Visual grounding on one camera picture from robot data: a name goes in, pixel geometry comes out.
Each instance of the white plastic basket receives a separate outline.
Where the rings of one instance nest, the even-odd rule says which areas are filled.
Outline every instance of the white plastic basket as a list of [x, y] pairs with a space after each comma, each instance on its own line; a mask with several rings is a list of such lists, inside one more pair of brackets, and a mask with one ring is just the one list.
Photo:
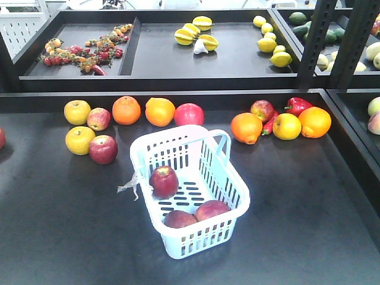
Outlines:
[[[220, 136], [217, 143], [214, 137]], [[131, 160], [154, 228], [170, 257], [181, 259], [226, 242], [236, 219], [249, 208], [249, 189], [229, 161], [231, 139], [219, 129], [185, 125], [143, 135], [131, 144]], [[151, 172], [169, 165], [179, 179], [174, 197], [159, 200], [149, 185]], [[193, 214], [208, 200], [225, 202], [231, 211], [182, 229], [164, 225], [172, 210]]]

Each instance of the starfruit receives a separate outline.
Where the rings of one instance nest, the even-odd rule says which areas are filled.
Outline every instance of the starfruit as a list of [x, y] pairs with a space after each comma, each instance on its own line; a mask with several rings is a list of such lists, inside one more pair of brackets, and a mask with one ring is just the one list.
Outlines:
[[206, 16], [198, 16], [192, 20], [193, 25], [197, 26], [201, 31], [208, 31], [213, 25], [212, 19]]
[[198, 29], [198, 27], [192, 23], [186, 23], [183, 25], [183, 29], [188, 30], [190, 33], [194, 35], [194, 37], [198, 37], [201, 33], [201, 30]]
[[213, 36], [210, 36], [209, 34], [202, 34], [199, 36], [199, 39], [203, 41], [205, 48], [209, 52], [216, 49], [219, 45], [218, 40], [214, 38]]
[[189, 46], [194, 41], [194, 35], [184, 28], [176, 30], [174, 38], [183, 46]]

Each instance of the black table surface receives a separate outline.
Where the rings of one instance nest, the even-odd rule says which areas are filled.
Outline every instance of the black table surface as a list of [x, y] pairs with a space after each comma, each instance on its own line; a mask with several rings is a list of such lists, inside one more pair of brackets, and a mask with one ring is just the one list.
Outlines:
[[[223, 129], [232, 110], [206, 111]], [[378, 226], [329, 135], [255, 145], [232, 139], [230, 161], [251, 192], [232, 238], [182, 260], [171, 259], [129, 181], [129, 146], [161, 128], [141, 118], [113, 123], [119, 154], [107, 166], [71, 154], [72, 127], [58, 113], [1, 113], [0, 284], [333, 284], [380, 283]]]

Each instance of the shelf post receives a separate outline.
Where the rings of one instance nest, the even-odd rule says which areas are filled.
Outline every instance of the shelf post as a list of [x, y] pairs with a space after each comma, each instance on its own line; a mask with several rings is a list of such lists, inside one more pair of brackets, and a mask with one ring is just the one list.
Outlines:
[[349, 87], [379, 9], [378, 0], [355, 1], [331, 70], [328, 88], [344, 90]]
[[323, 48], [326, 32], [336, 5], [337, 0], [317, 0], [315, 4], [313, 20], [297, 74], [299, 89], [307, 90], [313, 83], [318, 55]]

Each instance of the orange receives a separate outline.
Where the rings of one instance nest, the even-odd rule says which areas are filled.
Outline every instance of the orange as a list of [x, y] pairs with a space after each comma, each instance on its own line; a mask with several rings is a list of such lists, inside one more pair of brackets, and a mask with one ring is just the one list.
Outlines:
[[273, 122], [273, 134], [280, 140], [290, 141], [301, 133], [301, 122], [293, 114], [279, 114]]
[[176, 108], [165, 98], [150, 98], [145, 104], [145, 116], [155, 126], [167, 126], [174, 118]]
[[131, 96], [118, 98], [112, 106], [112, 116], [120, 125], [132, 125], [141, 116], [141, 107]]
[[306, 138], [320, 138], [331, 127], [330, 114], [319, 107], [307, 108], [298, 118], [302, 125], [301, 134]]
[[262, 121], [252, 113], [241, 113], [231, 121], [231, 131], [237, 141], [255, 144], [262, 131]]

